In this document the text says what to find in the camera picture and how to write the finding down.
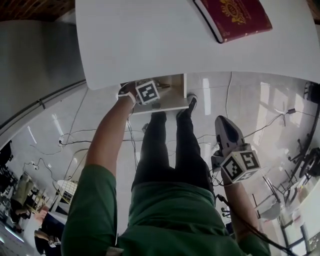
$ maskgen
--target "red book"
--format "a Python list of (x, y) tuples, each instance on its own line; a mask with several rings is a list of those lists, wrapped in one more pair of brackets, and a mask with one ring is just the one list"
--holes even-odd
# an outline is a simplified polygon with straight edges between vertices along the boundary
[(219, 43), (272, 30), (259, 0), (193, 1)]

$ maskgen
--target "gold emblem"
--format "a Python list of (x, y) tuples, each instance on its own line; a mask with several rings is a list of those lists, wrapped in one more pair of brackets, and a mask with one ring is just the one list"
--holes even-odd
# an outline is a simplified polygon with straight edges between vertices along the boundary
[(246, 23), (246, 19), (235, 0), (220, 0), (220, 2), (224, 4), (221, 6), (222, 12), (227, 17), (232, 17), (232, 22), (236, 22), (239, 25)]

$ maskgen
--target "white board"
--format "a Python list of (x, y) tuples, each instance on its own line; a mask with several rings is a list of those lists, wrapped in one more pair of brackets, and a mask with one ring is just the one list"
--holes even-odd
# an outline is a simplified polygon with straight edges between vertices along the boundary
[(204, 71), (320, 82), (320, 48), (306, 0), (260, 0), (273, 30), (219, 44), (192, 0), (76, 0), (87, 85)]

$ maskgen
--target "desk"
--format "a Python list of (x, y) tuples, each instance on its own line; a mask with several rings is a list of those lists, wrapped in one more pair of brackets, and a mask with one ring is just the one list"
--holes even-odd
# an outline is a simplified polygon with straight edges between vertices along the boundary
[(273, 30), (216, 42), (192, 0), (77, 0), (87, 85), (206, 71), (278, 74), (320, 83), (320, 48), (305, 0), (260, 0)]

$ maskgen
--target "black pants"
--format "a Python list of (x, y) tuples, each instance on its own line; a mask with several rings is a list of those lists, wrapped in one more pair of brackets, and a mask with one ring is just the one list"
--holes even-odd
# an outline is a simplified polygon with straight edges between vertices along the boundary
[(175, 168), (169, 166), (166, 120), (164, 112), (151, 115), (131, 189), (146, 182), (181, 182), (206, 189), (213, 194), (209, 168), (201, 157), (190, 115), (183, 112), (176, 119)]

